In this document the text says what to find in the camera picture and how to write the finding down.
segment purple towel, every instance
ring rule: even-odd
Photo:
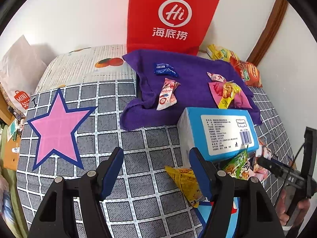
[[[122,129],[130,131],[140,127],[177,124],[185,107],[213,107],[217,105],[211,95],[207,72],[220,74],[228,81],[233,80],[247,96],[252,109],[247,109],[254,124],[261,124],[260,111],[252,100],[253,93],[245,85],[233,67],[224,61],[211,61],[193,55],[157,50],[135,50],[123,59],[136,71],[140,78],[142,99],[132,100],[120,118]],[[175,68],[179,77],[155,75],[154,63],[168,63]],[[157,111],[159,94],[165,78],[176,80],[180,86],[175,90],[177,104]]]

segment grid pattern bedsheet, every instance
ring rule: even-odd
[[[257,135],[277,153],[279,160],[287,163],[292,150],[283,124],[264,91],[251,90],[264,122],[256,126]],[[106,160],[114,147],[120,146],[125,154],[124,163],[111,195],[101,203],[112,236],[197,238],[202,226],[164,170],[165,165],[182,166],[176,126],[140,128],[131,132],[120,129],[120,113],[136,96],[135,79],[67,86],[62,91],[69,108],[98,106],[75,135],[85,170],[52,155],[32,171],[38,137],[26,124],[17,186],[28,225],[56,176],[65,179],[82,176]],[[54,95],[55,90],[50,90],[34,96],[36,105],[30,104],[27,120],[46,113]],[[270,175],[263,185],[274,202],[282,182]],[[74,207],[79,236],[86,237],[79,198],[74,198]]]

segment white circle logo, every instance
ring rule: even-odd
[[[165,13],[166,18],[165,18],[163,15],[164,8],[167,5],[174,2],[180,3],[180,4],[175,4],[175,6],[169,12],[166,12]],[[183,6],[185,6],[188,11],[188,16],[186,19],[183,18],[183,15],[184,15],[184,9],[182,8]],[[161,22],[163,22],[165,25],[169,27],[174,27],[174,28],[185,26],[191,20],[192,15],[193,15],[193,12],[191,10],[190,5],[186,3],[184,0],[167,0],[161,4],[158,10],[158,16]],[[184,21],[177,25],[173,23],[169,23],[168,20],[170,20],[171,16],[173,16],[172,17],[173,20],[176,20],[176,18],[178,17],[178,20],[184,20]]]

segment barcode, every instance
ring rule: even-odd
[[[240,132],[241,140],[242,140],[242,145],[246,144],[251,144],[251,136],[249,131],[242,131]]]

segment yellow paper wrapper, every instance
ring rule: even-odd
[[[212,60],[223,60],[230,62],[231,57],[239,60],[239,57],[236,53],[223,47],[216,47],[215,44],[211,44],[207,47],[207,53]]]
[[[169,166],[165,166],[165,170],[193,207],[198,207],[199,201],[205,200],[193,170],[189,168],[174,169]]]
[[[241,88],[235,83],[225,83],[223,85],[223,96],[219,102],[220,109],[228,109],[235,95],[241,91]]]

